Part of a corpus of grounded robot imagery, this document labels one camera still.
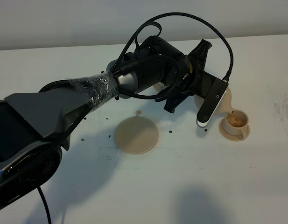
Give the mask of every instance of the cup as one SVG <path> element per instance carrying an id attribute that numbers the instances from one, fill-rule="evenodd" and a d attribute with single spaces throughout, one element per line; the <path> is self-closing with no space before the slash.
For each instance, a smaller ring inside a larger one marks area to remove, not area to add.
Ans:
<path id="1" fill-rule="evenodd" d="M 232 137 L 238 136 L 240 140 L 244 140 L 249 134 L 248 116 L 241 110 L 233 110 L 223 119 L 224 131 Z"/>

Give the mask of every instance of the coffee cup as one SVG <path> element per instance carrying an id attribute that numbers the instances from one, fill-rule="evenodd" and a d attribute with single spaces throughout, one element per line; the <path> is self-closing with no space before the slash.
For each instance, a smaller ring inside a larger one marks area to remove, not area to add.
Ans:
<path id="1" fill-rule="evenodd" d="M 226 114 L 222 120 L 220 131 L 229 140 L 245 140 L 250 132 L 248 122 L 246 113 L 241 110 L 233 110 L 232 113 Z"/>

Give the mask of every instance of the white table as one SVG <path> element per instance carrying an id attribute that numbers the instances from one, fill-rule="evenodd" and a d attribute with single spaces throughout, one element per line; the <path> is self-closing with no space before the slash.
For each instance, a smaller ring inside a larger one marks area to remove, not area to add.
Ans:
<path id="1" fill-rule="evenodd" d="M 70 150 L 42 187 L 53 224 L 288 224 L 288 35 L 228 41 L 232 105 L 249 115 L 250 136 L 226 140 L 218 130 L 221 118 L 208 132 L 199 129 L 193 97 L 174 114 L 163 110 L 164 102 L 113 99 L 76 128 Z M 227 50 L 219 39 L 210 42 L 205 70 L 223 77 Z M 185 54 L 198 43 L 172 42 Z M 98 74 L 122 49 L 0 51 L 0 99 Z M 160 138 L 150 152 L 129 155 L 116 148 L 113 134 L 137 110 L 157 124 Z M 36 190 L 0 211 L 0 224 L 13 223 L 47 223 Z"/>

